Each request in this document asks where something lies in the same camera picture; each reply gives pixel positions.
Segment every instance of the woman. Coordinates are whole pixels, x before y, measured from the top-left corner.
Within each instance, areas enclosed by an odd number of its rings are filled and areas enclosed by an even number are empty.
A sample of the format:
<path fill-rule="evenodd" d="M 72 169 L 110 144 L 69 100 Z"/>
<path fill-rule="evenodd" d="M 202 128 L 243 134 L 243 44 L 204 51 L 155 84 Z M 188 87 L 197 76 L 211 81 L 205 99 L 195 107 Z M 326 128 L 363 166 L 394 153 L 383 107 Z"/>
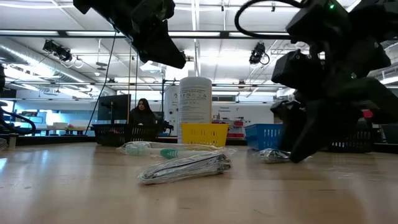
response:
<path fill-rule="evenodd" d="M 130 112 L 130 124 L 155 125 L 155 115 L 147 99 L 140 99 L 138 106 Z"/>

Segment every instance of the white cylindrical container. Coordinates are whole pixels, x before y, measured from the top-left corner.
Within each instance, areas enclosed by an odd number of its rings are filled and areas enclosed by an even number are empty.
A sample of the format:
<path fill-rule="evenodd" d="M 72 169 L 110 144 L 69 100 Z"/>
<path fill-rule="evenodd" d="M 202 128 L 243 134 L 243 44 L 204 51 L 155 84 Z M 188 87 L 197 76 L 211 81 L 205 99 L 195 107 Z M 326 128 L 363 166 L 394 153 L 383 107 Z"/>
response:
<path fill-rule="evenodd" d="M 171 86 L 165 92 L 165 101 L 164 101 L 164 116 L 165 120 L 170 123 L 170 125 L 174 126 L 174 130 L 171 132 L 172 136 L 176 136 L 179 129 L 179 121 L 178 121 L 178 96 L 180 94 L 179 86 Z"/>
<path fill-rule="evenodd" d="M 211 123 L 211 80 L 203 77 L 186 77 L 180 80 L 178 114 L 181 123 Z M 181 128 L 178 142 L 182 142 Z"/>

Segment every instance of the clear plastic packaging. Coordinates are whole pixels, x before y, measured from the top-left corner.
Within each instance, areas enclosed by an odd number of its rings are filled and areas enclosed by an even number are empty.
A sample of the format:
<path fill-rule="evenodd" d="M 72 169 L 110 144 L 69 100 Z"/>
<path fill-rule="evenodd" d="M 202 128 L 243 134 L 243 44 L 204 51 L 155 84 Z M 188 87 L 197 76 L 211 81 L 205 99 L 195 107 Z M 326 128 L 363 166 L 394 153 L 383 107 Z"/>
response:
<path fill-rule="evenodd" d="M 222 174 L 231 168 L 231 160 L 220 152 L 207 152 L 188 158 L 172 159 L 145 167 L 138 175 L 140 183 L 163 184 L 187 178 Z"/>
<path fill-rule="evenodd" d="M 117 150 L 131 156 L 160 156 L 166 159 L 195 156 L 209 151 L 220 151 L 227 155 L 236 152 L 227 147 L 203 146 L 197 144 L 167 144 L 158 142 L 128 142 Z"/>
<path fill-rule="evenodd" d="M 290 162 L 290 152 L 284 152 L 277 149 L 265 149 L 254 154 L 256 159 L 266 164 L 276 164 Z"/>

